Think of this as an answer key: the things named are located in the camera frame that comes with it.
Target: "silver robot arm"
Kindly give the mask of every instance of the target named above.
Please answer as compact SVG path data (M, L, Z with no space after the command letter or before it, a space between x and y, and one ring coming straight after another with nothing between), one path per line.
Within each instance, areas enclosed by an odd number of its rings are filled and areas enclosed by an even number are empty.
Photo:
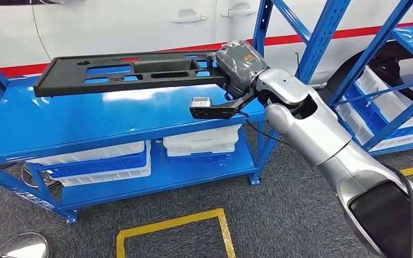
M413 202L406 188L411 185L413 192L412 183L352 141L313 88L284 70L269 68L247 42L227 43L211 56L230 78L222 88L233 101L212 106L194 98L193 117L227 119L258 98L271 128L322 173L365 246L386 257L413 254Z
M288 72L263 71L255 89L272 93L266 120L319 169L357 237L375 254L409 257L408 193L396 174L352 141L318 93Z

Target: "white plastic bin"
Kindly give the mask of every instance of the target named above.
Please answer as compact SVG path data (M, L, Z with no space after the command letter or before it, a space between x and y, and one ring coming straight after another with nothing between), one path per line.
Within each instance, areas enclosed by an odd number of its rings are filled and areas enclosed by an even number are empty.
M169 157L204 152L233 152L235 151L235 143L238 141L238 129L240 127L241 125L232 125L164 137L163 145L167 148Z
M368 128L365 121L352 107L351 104L341 104L336 106L335 109L342 117L344 122L346 122L347 125L351 128L352 132L354 132L354 136L360 142L360 144L365 144L369 139L371 139L371 137L374 136L373 132ZM370 151L378 151L380 149L387 149L411 143L413 143L413 134L382 140Z
M114 145L110 147L84 150L82 152L73 152L50 157L41 157L38 159L26 160L29 163L39 163L42 165L55 165L62 163L71 163L76 161L98 160L109 157L118 157L142 152L145 149L145 142L131 142L129 144Z
M77 176L65 176L65 177L50 177L53 180L57 180L65 187L71 187L81 184L93 184L102 183L114 180L124 180L130 178L144 177L151 175L151 141L146 141L146 165L141 168L130 168L114 171L105 171L99 173L91 173Z
M364 73L357 80L357 86L365 94L370 94L376 91L389 89L389 86L384 83L370 68L365 67ZM381 114L387 119L387 121L392 121L401 112L403 112L412 101L406 96L402 95L397 91L391 91L384 93L373 100L374 104L379 108ZM400 126L400 128L405 128L413 126L413 117L406 121Z

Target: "blue metal shelf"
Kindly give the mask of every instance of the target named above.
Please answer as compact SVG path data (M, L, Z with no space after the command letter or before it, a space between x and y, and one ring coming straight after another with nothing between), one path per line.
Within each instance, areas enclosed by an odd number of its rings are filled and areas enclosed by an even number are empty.
M295 74L308 84L351 0L328 0L312 33L283 0L261 0L252 45L264 55L265 35L273 5L307 45Z
M358 95L353 94L356 90L355 87L357 87L356 85L354 85L355 80L358 78L360 73L363 71L365 65L368 64L373 55L379 50L381 46L383 46L383 44L388 39L395 39L396 41L398 41L398 43L400 43L403 47L405 47L409 52L413 54L413 27L394 29L398 22L401 20L401 18L404 16L404 14L412 6L412 4L413 0L401 0L399 2L395 10L391 13L391 15L386 20L384 25L381 27L379 32L376 34L370 45L365 49L362 56L359 58L359 60L351 69L351 71L346 75L344 81L341 83L341 85L338 87L337 91L333 94L332 98L329 101L329 105L333 108L335 112L335 106L351 102L351 105L356 109L356 111L359 112L362 118L367 122L368 127L373 131L374 136L370 140L368 140L362 146L362 148L369 152L374 146L376 146L380 141L384 139L390 139L393 137L400 137L413 134L413 126L408 128L399 128L402 124L404 124L404 122L406 122L413 116L413 103L392 121L385 120L385 118L380 113L379 108L377 108L377 106L375 106L374 103L371 103L369 107L367 105L366 108L359 108L359 106L363 106L364 102L370 102L370 98L373 96L378 96L380 94L384 94L387 92L413 87L413 82L400 85L398 87L392 87L388 90L374 92L368 95L363 94L363 92L361 92L361 94L359 93ZM343 96L346 96L347 100L340 101ZM345 126L345 128L349 132L351 132L352 135L354 135L352 130L342 120L339 114L338 119L340 120L340 123L342 123ZM413 149L413 143L372 151L370 153L373 155L379 155L384 153L404 151L407 149Z
M35 77L6 79L0 73L0 164L86 151L176 134L243 124L245 117L197 120L189 112L193 97L208 96L225 102L217 85L106 92L35 98ZM257 99L244 112L250 121L264 124L264 109ZM75 208L137 195L248 174L258 184L276 140L258 136L254 159L243 132L236 143L237 158L219 163L170 165L166 150L154 142L151 175L130 180L67 187L57 202L34 164L28 169L38 185L34 189L0 169L0 186L66 219L77 220Z
M72 210L255 172L257 168L252 158L252 151L242 129L239 130L239 140L235 144L235 149L233 155L239 159L223 163L173 166L170 164L163 144L152 141L150 176L64 187L61 195L61 208Z

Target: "grey wrapped motor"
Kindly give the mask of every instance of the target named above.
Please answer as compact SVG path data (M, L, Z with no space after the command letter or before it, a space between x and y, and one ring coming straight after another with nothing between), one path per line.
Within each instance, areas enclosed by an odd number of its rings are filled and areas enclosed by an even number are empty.
M224 44L212 53L213 60L230 76L230 84L224 86L233 99L249 92L254 79L268 69L264 58L246 40Z

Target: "chrome object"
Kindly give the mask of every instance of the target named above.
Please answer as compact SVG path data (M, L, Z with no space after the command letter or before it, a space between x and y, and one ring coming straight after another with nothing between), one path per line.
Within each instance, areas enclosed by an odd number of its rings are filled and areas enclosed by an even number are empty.
M48 188L51 188L51 187L59 184L59 181L51 179L49 177L49 173L47 173L45 171L41 171L40 175L41 175L42 179L44 180L45 185ZM26 164L24 164L24 166L22 168L21 177L22 177L22 180L25 184L29 185L30 187L38 188L36 182L32 178L31 172L27 168Z
M18 235L0 247L2 257L50 258L51 246L47 239L38 233Z

